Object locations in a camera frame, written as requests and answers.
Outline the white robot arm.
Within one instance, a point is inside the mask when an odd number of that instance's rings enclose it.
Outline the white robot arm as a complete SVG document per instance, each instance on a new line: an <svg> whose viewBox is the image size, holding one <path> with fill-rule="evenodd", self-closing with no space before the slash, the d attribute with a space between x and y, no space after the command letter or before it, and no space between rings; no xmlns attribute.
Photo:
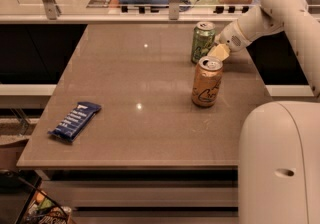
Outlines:
<svg viewBox="0 0 320 224"><path fill-rule="evenodd" d="M314 100L263 104L233 139L212 135L213 163L238 170L239 224L319 224L319 22L306 0L260 0L220 36L247 44L284 31Z"/></svg>

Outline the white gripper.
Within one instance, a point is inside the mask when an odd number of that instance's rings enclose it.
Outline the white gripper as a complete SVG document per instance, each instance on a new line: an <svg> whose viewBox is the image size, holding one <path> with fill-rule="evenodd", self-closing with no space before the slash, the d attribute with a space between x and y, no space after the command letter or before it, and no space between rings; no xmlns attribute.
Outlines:
<svg viewBox="0 0 320 224"><path fill-rule="evenodd" d="M208 53L209 57L215 57L220 61L226 60L231 52L238 52L246 48L251 42L245 37L237 21L229 23L216 36L214 46Z"/></svg>

